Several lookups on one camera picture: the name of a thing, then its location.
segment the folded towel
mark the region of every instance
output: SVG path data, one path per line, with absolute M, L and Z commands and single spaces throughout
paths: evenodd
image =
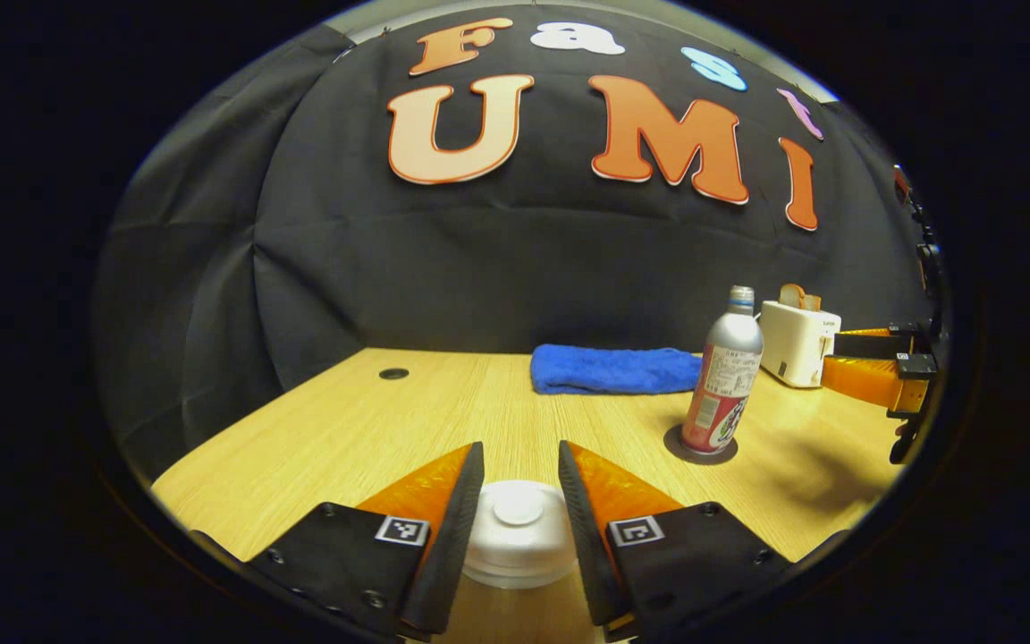
M 538 393 L 674 393 L 698 382 L 701 359 L 676 348 L 624 350 L 540 345 L 531 353 Z

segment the coaster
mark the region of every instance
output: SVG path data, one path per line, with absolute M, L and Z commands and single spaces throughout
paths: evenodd
M 730 439 L 726 447 L 720 448 L 715 453 L 702 453 L 686 447 L 686 445 L 682 444 L 682 425 L 675 425 L 674 428 L 671 428 L 670 432 L 666 432 L 666 436 L 662 438 L 662 443 L 666 445 L 666 449 L 670 449 L 671 453 L 681 457 L 682 461 L 686 461 L 687 464 L 724 464 L 724 462 L 729 461 L 736 453 L 736 439 Z

